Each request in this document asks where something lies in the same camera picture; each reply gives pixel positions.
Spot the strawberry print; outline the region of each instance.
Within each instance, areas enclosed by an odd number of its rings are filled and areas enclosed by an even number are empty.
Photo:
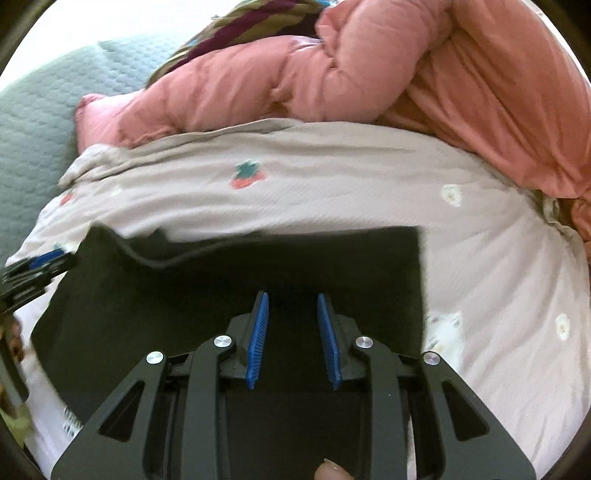
[[[258,162],[247,160],[244,163],[236,166],[238,172],[230,183],[236,190],[249,187],[258,180],[263,180],[265,174],[261,172]]]

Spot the human thumb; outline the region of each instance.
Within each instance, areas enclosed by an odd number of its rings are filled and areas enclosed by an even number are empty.
[[[353,477],[339,465],[325,458],[324,463],[316,470],[314,480],[353,480]]]

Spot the gray quilted blanket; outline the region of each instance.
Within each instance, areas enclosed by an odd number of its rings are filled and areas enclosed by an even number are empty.
[[[73,51],[0,92],[0,262],[14,253],[77,157],[74,109],[86,93],[142,88],[185,40],[144,35]]]

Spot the metal screw cap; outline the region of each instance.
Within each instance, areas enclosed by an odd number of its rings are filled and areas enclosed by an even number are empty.
[[[359,348],[371,348],[374,346],[374,341],[369,337],[358,337],[355,340],[355,345]]]
[[[232,344],[232,338],[228,335],[220,335],[215,338],[213,344],[219,348],[226,348]]]
[[[164,354],[162,352],[151,352],[146,357],[146,361],[151,365],[159,364],[164,360]]]
[[[423,360],[425,360],[427,365],[438,365],[441,361],[441,357],[435,352],[427,352],[423,355]]]

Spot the striped scarf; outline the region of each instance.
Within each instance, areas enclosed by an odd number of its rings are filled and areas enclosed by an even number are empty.
[[[316,21],[329,6],[330,0],[245,0],[180,47],[147,86],[211,51],[278,35],[316,37]]]

